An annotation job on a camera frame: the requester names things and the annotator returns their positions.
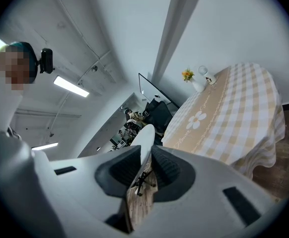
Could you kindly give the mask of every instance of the flower print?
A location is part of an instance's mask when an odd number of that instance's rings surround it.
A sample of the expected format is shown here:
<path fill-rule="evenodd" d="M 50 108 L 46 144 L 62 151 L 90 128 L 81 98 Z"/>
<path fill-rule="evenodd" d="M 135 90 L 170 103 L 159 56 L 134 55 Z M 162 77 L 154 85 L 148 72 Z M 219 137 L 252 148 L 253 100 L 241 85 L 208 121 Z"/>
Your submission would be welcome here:
<path fill-rule="evenodd" d="M 190 117 L 189 119 L 189 123 L 188 125 L 186 126 L 186 129 L 189 129 L 189 128 L 193 128 L 193 129 L 197 129 L 199 126 L 200 126 L 200 121 L 205 119 L 206 117 L 206 114 L 205 113 L 202 113 L 202 111 L 198 111 L 195 116 L 193 117 Z"/>

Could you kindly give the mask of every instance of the bottle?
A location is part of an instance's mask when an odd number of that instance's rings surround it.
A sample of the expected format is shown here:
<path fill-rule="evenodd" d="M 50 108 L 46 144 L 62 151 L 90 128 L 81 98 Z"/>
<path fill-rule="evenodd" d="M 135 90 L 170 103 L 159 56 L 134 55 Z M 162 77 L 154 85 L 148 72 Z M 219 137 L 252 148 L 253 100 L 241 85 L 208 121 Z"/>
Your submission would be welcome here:
<path fill-rule="evenodd" d="M 199 67 L 199 74 L 202 75 L 210 85 L 213 85 L 217 80 L 214 75 L 209 73 L 209 70 L 205 66 Z"/>

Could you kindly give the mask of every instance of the table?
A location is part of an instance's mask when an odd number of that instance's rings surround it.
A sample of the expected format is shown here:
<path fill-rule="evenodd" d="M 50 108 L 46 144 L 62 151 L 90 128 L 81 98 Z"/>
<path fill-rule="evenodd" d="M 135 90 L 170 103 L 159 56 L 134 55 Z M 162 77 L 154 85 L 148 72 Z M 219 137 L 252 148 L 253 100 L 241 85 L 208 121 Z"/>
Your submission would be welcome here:
<path fill-rule="evenodd" d="M 152 124 L 148 124 L 138 133 L 135 139 L 132 141 L 132 145 L 141 145 L 141 164 L 143 164 L 145 159 L 148 159 L 151 146 L 154 143 L 154 126 Z"/>
<path fill-rule="evenodd" d="M 252 178 L 272 167 L 275 143 L 285 136 L 281 97 L 272 76 L 255 63 L 239 63 L 214 85 L 192 95 L 171 120 L 163 146 L 220 160 Z"/>

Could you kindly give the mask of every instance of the vase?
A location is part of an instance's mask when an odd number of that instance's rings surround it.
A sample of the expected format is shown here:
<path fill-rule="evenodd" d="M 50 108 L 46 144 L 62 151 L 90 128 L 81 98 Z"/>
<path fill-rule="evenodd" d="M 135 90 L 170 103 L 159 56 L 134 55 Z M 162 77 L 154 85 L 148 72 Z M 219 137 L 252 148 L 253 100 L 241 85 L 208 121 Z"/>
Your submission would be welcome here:
<path fill-rule="evenodd" d="M 205 86 L 197 82 L 194 78 L 191 77 L 189 81 L 192 83 L 193 87 L 198 93 L 202 93 L 204 91 Z"/>

